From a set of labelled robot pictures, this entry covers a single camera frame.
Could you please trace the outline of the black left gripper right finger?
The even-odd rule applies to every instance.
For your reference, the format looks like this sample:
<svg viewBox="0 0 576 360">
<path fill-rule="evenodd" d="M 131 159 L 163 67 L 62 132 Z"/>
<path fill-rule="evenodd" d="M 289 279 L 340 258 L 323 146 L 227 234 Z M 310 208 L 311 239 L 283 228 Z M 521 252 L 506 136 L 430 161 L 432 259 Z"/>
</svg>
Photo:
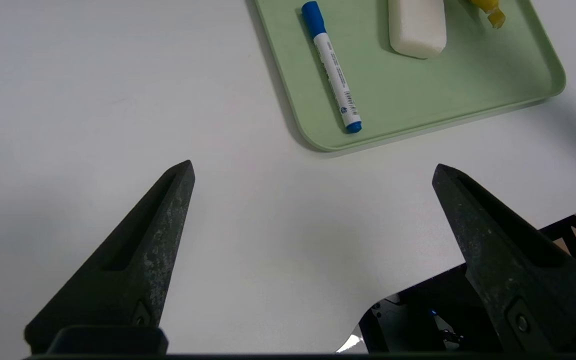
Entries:
<svg viewBox="0 0 576 360">
<path fill-rule="evenodd" d="M 503 349 L 576 353 L 576 260 L 466 173 L 432 186 Z"/>
</svg>

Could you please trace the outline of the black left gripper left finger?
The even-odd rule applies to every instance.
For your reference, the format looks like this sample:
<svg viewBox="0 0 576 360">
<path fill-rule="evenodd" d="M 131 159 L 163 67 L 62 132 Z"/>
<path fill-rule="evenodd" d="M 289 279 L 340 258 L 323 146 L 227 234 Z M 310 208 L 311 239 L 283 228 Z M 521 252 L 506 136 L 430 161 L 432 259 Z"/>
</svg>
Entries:
<svg viewBox="0 0 576 360">
<path fill-rule="evenodd" d="M 194 184 L 190 160 L 156 180 L 25 326 L 32 353 L 166 353 L 159 325 Z"/>
</svg>

